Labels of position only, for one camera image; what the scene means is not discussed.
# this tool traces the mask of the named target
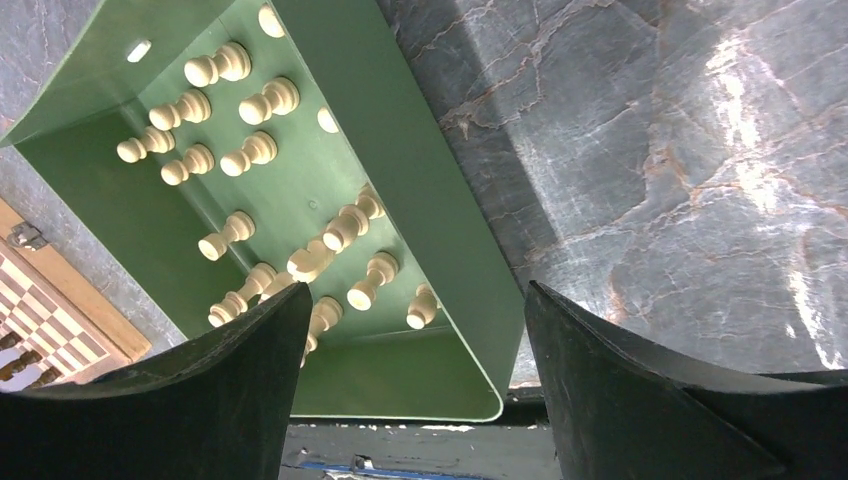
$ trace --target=black curved edge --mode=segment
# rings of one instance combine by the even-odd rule
[[[311,309],[297,284],[93,383],[0,395],[2,478],[277,479]]]
[[[787,471],[679,380],[646,369],[594,327],[604,322],[605,334],[631,340],[642,352],[655,344],[634,340],[638,336],[536,282],[528,289],[525,318],[563,478],[714,480]]]

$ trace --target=white pawn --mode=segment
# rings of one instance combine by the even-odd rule
[[[250,55],[236,42],[227,42],[215,55],[201,55],[186,62],[185,72],[188,83],[195,87],[205,87],[218,83],[219,78],[237,82],[250,74]]]
[[[256,225],[253,219],[248,214],[238,211],[227,217],[220,233],[210,233],[197,242],[197,246],[204,257],[215,261],[227,253],[231,243],[243,242],[254,233],[256,233]]]
[[[212,115],[212,105],[200,90],[191,89],[180,95],[175,103],[166,103],[150,110],[150,123],[159,130],[182,125],[183,120],[200,123]]]
[[[277,271],[267,263],[258,263],[250,270],[247,279],[237,292],[227,292],[221,303],[209,308],[209,323],[213,327],[232,322],[236,317],[247,311],[247,302],[262,293],[274,280]]]
[[[239,116],[250,125],[259,125],[271,115],[288,115],[300,104],[300,93],[294,83],[278,77],[262,87],[262,93],[251,95],[239,104]]]
[[[118,144],[118,156],[127,163],[135,163],[146,158],[148,152],[170,152],[176,144],[171,132],[145,127],[141,137],[131,138]]]
[[[215,168],[215,157],[205,145],[195,143],[186,149],[182,160],[168,162],[162,167],[162,180],[168,185],[179,185],[188,180],[189,175],[203,175]]]
[[[321,130],[327,133],[339,133],[339,125],[327,107],[321,107],[316,117],[318,118],[318,126],[321,127]]]
[[[265,288],[265,291],[262,292],[262,295],[259,297],[259,301],[264,302],[265,300],[268,300],[269,298],[288,288],[289,285],[293,283],[297,283],[297,281],[291,276],[291,273],[278,273],[277,276],[274,277],[274,281],[271,282],[271,284],[268,285],[267,288]]]
[[[342,305],[333,297],[321,297],[312,307],[312,315],[309,318],[309,333],[306,335],[306,348],[303,350],[303,358],[300,360],[301,368],[306,363],[306,356],[318,348],[318,337],[322,333],[336,326],[344,315]]]
[[[368,233],[370,220],[386,215],[383,205],[370,185],[365,185],[356,197],[356,203],[345,205],[339,210],[324,230],[323,240],[327,248],[341,253],[357,237]]]
[[[348,290],[347,301],[350,306],[361,311],[368,310],[377,300],[377,288],[391,283],[397,276],[400,266],[395,257],[386,252],[377,252],[368,261],[365,280],[360,280]]]
[[[406,310],[406,323],[415,330],[426,327],[436,317],[439,302],[427,284],[421,284],[415,290],[415,298],[409,302]]]
[[[326,245],[321,236],[309,240],[306,248],[300,248],[289,257],[286,270],[298,282],[311,283],[318,278],[336,257],[336,253]]]
[[[259,26],[269,37],[283,38],[286,36],[286,31],[283,30],[283,24],[277,18],[277,12],[267,3],[263,3],[259,7]]]
[[[265,165],[277,156],[277,142],[265,132],[255,132],[244,139],[242,147],[221,157],[221,170],[238,177],[250,166]]]

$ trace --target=pawn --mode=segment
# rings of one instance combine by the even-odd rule
[[[415,298],[409,302],[406,310],[406,323],[415,330],[426,327],[436,317],[439,302],[427,284],[421,284],[415,290]]]
[[[118,156],[127,163],[135,163],[142,158],[147,158],[148,152],[170,152],[176,145],[171,132],[145,127],[141,137],[131,138],[118,144]]]
[[[298,282],[312,283],[336,256],[336,252],[327,248],[321,236],[313,237],[305,249],[298,249],[289,257],[286,270]]]
[[[16,373],[22,372],[28,365],[41,361],[41,354],[35,350],[27,350],[20,357],[0,368],[0,381],[8,382]]]
[[[232,322],[247,311],[247,302],[262,293],[274,280],[277,271],[267,263],[258,263],[250,270],[244,285],[237,292],[227,292],[221,303],[209,308],[209,323],[213,327]]]
[[[188,83],[195,87],[205,87],[218,83],[219,78],[237,82],[250,74],[250,55],[236,42],[227,42],[215,55],[201,55],[186,62],[185,72]]]
[[[159,130],[182,125],[183,120],[200,123],[212,115],[212,105],[200,90],[191,89],[180,95],[175,103],[166,103],[150,110],[150,123]]]
[[[242,147],[221,158],[221,170],[231,177],[238,177],[250,170],[250,166],[265,165],[277,156],[277,142],[265,132],[255,132],[244,139]]]
[[[224,228],[220,233],[210,233],[197,242],[200,253],[209,260],[215,261],[227,253],[231,243],[243,242],[256,233],[253,219],[244,212],[237,211],[227,217]]]
[[[205,145],[195,143],[186,149],[182,160],[168,162],[160,171],[162,180],[168,185],[179,185],[186,180],[190,174],[203,175],[215,167],[215,157]]]
[[[49,385],[56,381],[59,377],[62,376],[62,373],[59,370],[56,370],[56,367],[50,367],[45,370],[34,382],[30,383],[26,386],[26,390],[31,388],[40,388],[45,385]]]
[[[322,333],[336,326],[344,315],[342,305],[333,297],[321,297],[312,307],[312,315],[309,318],[309,333],[306,335],[306,348],[303,350],[303,358],[300,360],[301,368],[306,363],[306,356],[318,348],[318,337]]]
[[[294,283],[297,283],[297,281],[291,276],[291,273],[289,273],[289,272],[278,273],[277,276],[274,277],[274,281],[271,282],[271,284],[268,285],[265,288],[265,290],[262,292],[262,295],[259,296],[259,302],[261,303],[261,302],[264,302],[265,300],[268,300],[269,298],[271,298],[274,295],[282,292],[283,290],[288,288],[289,285],[292,285]]]
[[[377,288],[391,283],[400,266],[395,257],[386,252],[377,252],[368,261],[365,280],[360,280],[347,292],[350,306],[361,311],[368,310],[377,300]]]
[[[294,83],[278,77],[262,87],[262,93],[252,95],[239,104],[239,116],[250,125],[259,125],[271,115],[288,115],[300,104],[300,93]]]
[[[341,253],[357,237],[368,233],[370,220],[385,214],[386,211],[377,199],[377,194],[370,185],[365,185],[359,191],[356,203],[342,207],[336,218],[327,225],[323,235],[324,244],[330,250]]]
[[[283,24],[277,18],[277,12],[267,3],[263,3],[259,7],[259,26],[269,37],[283,38],[286,36],[286,31],[283,30]]]
[[[21,341],[21,336],[15,332],[9,332],[6,335],[3,335],[0,338],[0,350],[6,350],[7,348],[12,348]]]

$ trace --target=green box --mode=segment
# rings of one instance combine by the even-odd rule
[[[105,0],[29,112],[14,144],[188,337],[211,328],[209,307],[258,261],[285,269],[370,182],[387,216],[340,253],[310,285],[313,298],[345,304],[301,372],[294,415],[486,421],[503,408],[523,328],[522,297],[394,38],[372,0],[276,0],[286,36],[260,28],[262,0]],[[128,52],[152,48],[138,63]],[[138,136],[148,110],[191,88],[183,65],[227,41],[252,71],[201,90],[211,118],[172,130],[177,148],[135,164],[118,143]],[[241,100],[272,78],[298,87],[295,111],[259,127]],[[327,106],[341,133],[316,120]],[[159,169],[201,142],[216,159],[263,130],[279,154],[239,177],[219,168],[166,185]],[[197,241],[243,210],[256,234],[217,262]],[[400,262],[374,307],[345,292],[385,250]],[[443,307],[411,330],[406,309],[428,282]]]

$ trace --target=gray marble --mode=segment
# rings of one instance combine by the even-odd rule
[[[377,2],[522,287],[722,366],[845,366],[848,3]],[[0,5],[0,128],[95,4]]]

